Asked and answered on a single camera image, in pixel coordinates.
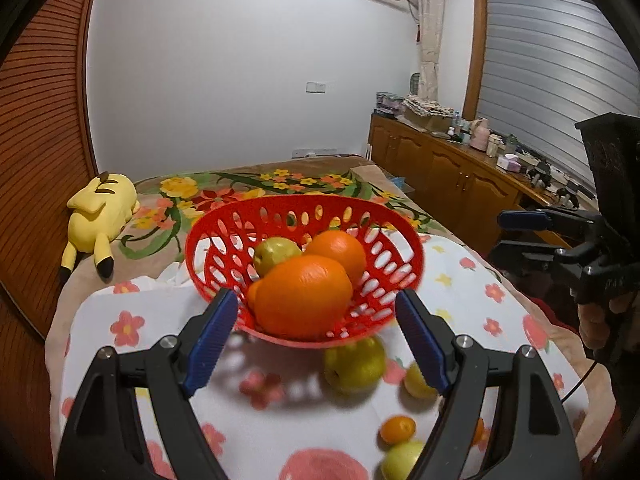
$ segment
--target stuffed animal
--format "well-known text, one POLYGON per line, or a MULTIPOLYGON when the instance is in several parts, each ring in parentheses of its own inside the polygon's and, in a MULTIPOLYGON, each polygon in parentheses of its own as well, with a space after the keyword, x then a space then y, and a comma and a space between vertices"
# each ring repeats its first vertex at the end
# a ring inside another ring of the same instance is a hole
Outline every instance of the stuffed animal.
POLYGON ((102 278, 113 273, 113 254, 109 243, 140 209, 133 183, 124 175, 101 173, 69 199, 73 209, 67 230, 68 242, 62 254, 60 278, 63 283, 76 266, 76 256, 93 253, 95 267, 102 278))

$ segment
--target metal bolt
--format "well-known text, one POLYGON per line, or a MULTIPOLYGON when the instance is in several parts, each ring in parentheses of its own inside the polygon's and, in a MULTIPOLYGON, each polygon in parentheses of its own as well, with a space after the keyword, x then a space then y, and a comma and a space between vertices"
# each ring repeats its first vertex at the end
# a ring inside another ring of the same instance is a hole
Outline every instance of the metal bolt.
POLYGON ((166 335, 160 340, 160 346, 162 348, 173 348, 178 344, 178 338, 175 335, 166 335))
POLYGON ((113 356, 113 348, 103 346, 98 350, 98 359, 110 359, 113 356))
POLYGON ((533 348, 533 346, 530 345, 524 345, 520 351, 522 352, 522 355, 524 355, 524 357, 526 357, 527 359, 533 359, 536 354, 538 352, 536 352, 536 349, 533 348))
POLYGON ((460 348, 471 348, 474 344, 474 340, 469 335, 459 335, 456 338, 456 345, 460 348))

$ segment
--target green apple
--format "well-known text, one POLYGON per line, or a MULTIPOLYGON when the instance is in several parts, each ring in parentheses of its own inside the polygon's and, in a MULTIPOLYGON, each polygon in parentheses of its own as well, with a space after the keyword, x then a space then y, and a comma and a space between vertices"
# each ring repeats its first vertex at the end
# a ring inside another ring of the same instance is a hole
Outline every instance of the green apple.
POLYGON ((418 368, 418 363, 415 361, 409 366, 404 376, 404 387, 409 392, 409 395, 416 399, 432 399, 435 400, 438 397, 438 391, 435 388, 431 388, 422 373, 418 368))
POLYGON ((277 264, 286 262, 290 258, 300 256, 302 250, 288 238, 275 236, 267 238, 255 248, 254 267, 258 276, 264 278, 277 264))
POLYGON ((424 442, 420 440, 410 440, 393 446, 380 465, 380 471, 385 480, 406 480, 409 478, 411 469, 418 462, 423 448, 424 442))
POLYGON ((324 378, 342 394, 373 388, 385 369, 385 347, 375 336, 324 351, 324 378))

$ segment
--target red plastic basket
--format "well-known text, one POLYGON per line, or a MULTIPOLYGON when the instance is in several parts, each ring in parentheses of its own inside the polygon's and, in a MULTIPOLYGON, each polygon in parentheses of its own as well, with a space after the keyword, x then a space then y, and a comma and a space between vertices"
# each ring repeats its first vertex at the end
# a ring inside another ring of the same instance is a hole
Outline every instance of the red plastic basket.
POLYGON ((237 328, 294 348, 340 346, 382 329, 394 318, 398 290, 417 288, 424 258, 418 234, 398 213, 374 202, 335 195, 265 196, 225 204, 195 223, 184 254, 191 279, 207 302, 222 287, 236 292, 237 328), (258 279, 252 266, 254 247, 267 238, 281 236, 304 248, 316 234, 338 227, 355 236, 367 255, 366 272, 354 288, 346 318, 315 340, 286 340, 261 332, 244 303, 247 287, 258 279), (407 262, 386 236, 385 227, 395 228, 408 242, 413 254, 407 262), (210 246, 204 268, 195 269, 196 247, 207 238, 210 246))

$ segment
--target floral blanket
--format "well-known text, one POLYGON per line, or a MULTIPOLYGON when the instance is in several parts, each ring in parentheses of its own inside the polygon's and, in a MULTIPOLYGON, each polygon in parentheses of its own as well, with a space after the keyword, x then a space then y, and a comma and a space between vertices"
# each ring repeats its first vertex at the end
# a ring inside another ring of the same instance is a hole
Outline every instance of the floral blanket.
MULTIPOLYGON (((207 211, 225 203, 266 194, 340 194, 386 205, 397 211, 422 234, 444 236, 462 245, 451 232, 408 199, 380 168, 359 156, 318 157, 263 164, 226 171, 170 175, 136 184, 141 207, 120 236, 111 243, 114 273, 100 279, 91 258, 72 273, 58 300, 58 308, 47 335, 46 362, 50 376, 50 428, 53 456, 60 442, 59 417, 62 369, 71 323, 80 304, 97 290, 114 286, 127 291, 138 276, 157 278, 172 262, 184 259, 184 241, 193 223, 207 211)), ((477 261, 482 258, 470 251, 477 261)), ((496 278, 536 317, 567 357, 578 375, 590 366, 578 336, 549 323, 542 311, 513 288, 499 273, 496 278)), ((588 410, 577 443, 580 456, 587 456, 602 437, 615 407, 606 369, 598 366, 585 382, 590 399, 598 399, 588 410)))

